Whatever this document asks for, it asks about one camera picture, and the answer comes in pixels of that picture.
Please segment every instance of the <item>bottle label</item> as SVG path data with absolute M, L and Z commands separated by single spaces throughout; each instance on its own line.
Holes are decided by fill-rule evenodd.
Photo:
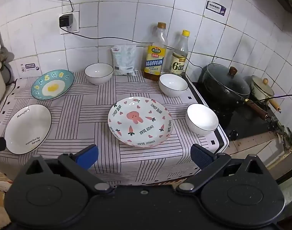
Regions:
M 173 74 L 181 75 L 183 72 L 186 57 L 173 53 L 170 71 Z
M 161 74 L 161 68 L 165 56 L 165 48 L 149 46 L 147 51 L 146 65 L 144 72 L 154 75 Z

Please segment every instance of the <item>cooking wine bottle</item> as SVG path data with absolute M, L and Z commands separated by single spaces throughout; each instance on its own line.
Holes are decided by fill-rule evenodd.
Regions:
M 173 56 L 171 59 L 171 64 L 169 68 L 169 72 L 172 74 L 176 74 L 178 76 L 183 72 L 184 64 L 189 53 L 188 48 L 188 40 L 189 40 L 189 31 L 183 30 L 182 35 L 178 44 L 176 45 Z
M 167 37 L 165 35 L 166 23 L 158 22 L 156 32 L 149 43 L 146 65 L 144 68 L 144 78 L 158 81 L 161 75 L 161 69 L 165 52 L 167 48 Z

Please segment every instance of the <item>tablecloth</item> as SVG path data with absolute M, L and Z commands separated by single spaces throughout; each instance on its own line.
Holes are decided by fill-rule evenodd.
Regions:
M 47 139 L 37 149 L 25 155 L 15 155 L 6 149 L 0 152 L 0 162 L 24 165 L 34 154 L 51 159 L 64 151 L 76 153 L 96 144 L 99 158 L 89 172 L 111 185 L 141 185 L 185 177 L 199 171 L 190 158 L 190 147 L 194 143 L 212 152 L 221 152 L 228 146 L 220 127 L 206 137 L 188 129 L 185 122 L 187 107 L 192 103 L 205 103 L 189 80 L 191 89 L 180 97 L 170 98 L 161 93 L 157 82 L 144 79 L 140 71 L 136 74 L 113 76 L 109 82 L 96 86 L 87 81 L 83 72 L 76 72 L 70 89 L 60 98 L 49 101 L 32 97 L 31 87 L 37 77 L 18 79 L 0 113 L 0 136 L 4 136 L 11 117 L 31 104 L 42 104 L 50 110 L 52 126 Z M 128 146 L 113 136 L 108 128 L 109 110 L 117 101 L 133 96 L 155 99 L 169 110 L 174 129 L 167 141 L 155 147 L 140 148 Z

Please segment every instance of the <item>white bag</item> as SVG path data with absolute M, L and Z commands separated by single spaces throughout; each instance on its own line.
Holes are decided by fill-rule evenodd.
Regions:
M 114 75 L 136 76 L 134 71 L 135 45 L 115 45 L 113 54 Z

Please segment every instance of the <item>fried egg illustration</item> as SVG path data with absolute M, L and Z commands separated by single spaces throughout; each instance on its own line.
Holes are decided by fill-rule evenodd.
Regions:
M 62 80 L 52 80 L 44 85 L 42 88 L 42 95 L 56 97 L 59 95 L 65 88 L 65 82 Z

